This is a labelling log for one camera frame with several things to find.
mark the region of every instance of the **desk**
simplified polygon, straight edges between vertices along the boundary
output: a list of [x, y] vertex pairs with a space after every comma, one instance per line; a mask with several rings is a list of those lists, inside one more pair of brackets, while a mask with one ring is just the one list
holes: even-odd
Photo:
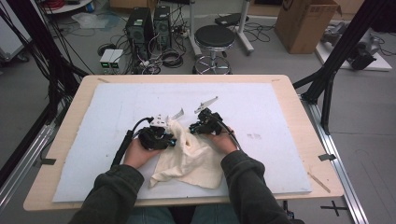
[[[339, 197], [343, 187], [329, 161], [320, 161], [325, 153], [318, 136], [288, 77], [281, 75], [233, 76], [89, 76], [85, 77], [70, 105], [64, 122], [54, 139], [47, 158], [56, 159], [52, 166], [42, 166], [23, 207], [28, 211], [80, 208], [82, 203], [53, 203], [52, 197], [61, 177], [64, 161], [77, 135], [85, 111], [99, 83], [271, 83], [284, 113], [290, 133], [302, 158], [313, 191], [309, 194], [276, 195], [278, 200]], [[227, 203], [228, 198], [188, 198], [183, 200], [147, 200], [136, 205], [192, 203]]]

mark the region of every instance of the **black stool seat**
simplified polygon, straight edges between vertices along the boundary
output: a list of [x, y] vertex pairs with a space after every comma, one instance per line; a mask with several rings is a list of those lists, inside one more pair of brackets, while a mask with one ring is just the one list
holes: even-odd
[[219, 25], [207, 25], [195, 32], [198, 44], [208, 48], [227, 48], [234, 41], [233, 31]]

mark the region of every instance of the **cardboard box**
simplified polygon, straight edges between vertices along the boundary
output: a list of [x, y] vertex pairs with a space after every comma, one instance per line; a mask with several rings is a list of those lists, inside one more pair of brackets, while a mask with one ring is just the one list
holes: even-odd
[[134, 7], [149, 7], [151, 12], [157, 6], [157, 0], [110, 0], [110, 7], [128, 12]]
[[289, 53], [313, 53], [338, 8], [333, 0], [284, 0], [275, 32]]

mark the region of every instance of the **white cloth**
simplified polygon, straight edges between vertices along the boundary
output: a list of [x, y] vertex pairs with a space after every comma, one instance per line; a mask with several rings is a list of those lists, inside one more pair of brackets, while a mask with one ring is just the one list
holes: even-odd
[[224, 154], [217, 151], [210, 140], [184, 130], [177, 121], [170, 120], [168, 125], [177, 142], [161, 153], [149, 186], [175, 178], [202, 188], [218, 188]]

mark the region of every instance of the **leg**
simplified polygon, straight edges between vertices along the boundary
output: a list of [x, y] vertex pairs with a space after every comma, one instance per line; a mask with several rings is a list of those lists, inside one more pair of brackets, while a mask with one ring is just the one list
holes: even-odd
[[237, 224], [233, 206], [230, 203], [198, 205], [195, 208], [191, 224]]
[[136, 207], [127, 224], [175, 224], [168, 207]]

